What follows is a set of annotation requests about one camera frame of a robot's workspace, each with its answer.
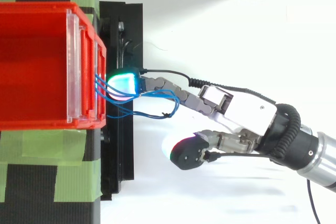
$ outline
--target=bolt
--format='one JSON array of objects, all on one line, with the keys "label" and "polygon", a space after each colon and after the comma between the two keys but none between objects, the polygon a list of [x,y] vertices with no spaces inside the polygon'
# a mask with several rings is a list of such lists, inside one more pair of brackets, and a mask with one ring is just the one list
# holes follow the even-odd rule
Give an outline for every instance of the bolt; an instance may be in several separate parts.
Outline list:
[{"label": "bolt", "polygon": [[124,22],[119,22],[118,23],[118,29],[119,29],[119,31],[124,31]]}]

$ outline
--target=red plastic bin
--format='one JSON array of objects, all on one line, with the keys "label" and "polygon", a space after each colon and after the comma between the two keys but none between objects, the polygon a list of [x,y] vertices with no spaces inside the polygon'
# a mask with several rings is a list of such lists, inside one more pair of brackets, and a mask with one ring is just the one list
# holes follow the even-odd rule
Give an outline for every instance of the red plastic bin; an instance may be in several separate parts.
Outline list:
[{"label": "red plastic bin", "polygon": [[0,3],[0,131],[103,127],[95,74],[106,48],[77,4]]}]

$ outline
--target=white backdrop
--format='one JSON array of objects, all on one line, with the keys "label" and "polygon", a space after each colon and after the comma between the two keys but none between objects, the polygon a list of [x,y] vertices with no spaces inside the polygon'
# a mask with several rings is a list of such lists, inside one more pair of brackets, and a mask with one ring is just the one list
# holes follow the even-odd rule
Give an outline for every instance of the white backdrop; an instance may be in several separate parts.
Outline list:
[{"label": "white backdrop", "polygon": [[[292,104],[302,122],[336,137],[334,0],[102,0],[143,3],[144,67],[258,91]],[[184,89],[185,79],[164,76]],[[169,101],[135,102],[158,113]],[[102,224],[315,223],[306,180],[257,158],[227,157],[181,171],[164,157],[169,133],[220,129],[180,108],[174,118],[135,118],[135,180],[102,202]],[[336,194],[312,185],[322,224],[335,223]]]}]

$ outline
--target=black bracket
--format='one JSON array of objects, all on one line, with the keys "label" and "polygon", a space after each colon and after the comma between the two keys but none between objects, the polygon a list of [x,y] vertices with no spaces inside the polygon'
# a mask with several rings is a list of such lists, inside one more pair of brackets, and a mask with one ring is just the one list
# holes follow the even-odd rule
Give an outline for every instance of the black bracket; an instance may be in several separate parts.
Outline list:
[{"label": "black bracket", "polygon": [[[117,68],[142,68],[142,4],[100,2],[100,22],[100,38],[107,48],[107,74]],[[124,107],[133,110],[133,102]],[[122,113],[107,102],[107,115]],[[122,181],[134,179],[133,116],[107,118],[101,136],[101,200],[111,200]]]}]

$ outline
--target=silver metal tube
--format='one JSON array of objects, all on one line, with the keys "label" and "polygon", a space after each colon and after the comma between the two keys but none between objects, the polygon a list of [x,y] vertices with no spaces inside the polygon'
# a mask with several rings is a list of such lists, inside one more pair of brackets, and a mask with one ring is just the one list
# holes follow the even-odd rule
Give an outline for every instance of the silver metal tube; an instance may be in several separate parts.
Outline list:
[{"label": "silver metal tube", "polygon": [[314,159],[298,174],[336,192],[336,140],[318,132],[319,146]]}]

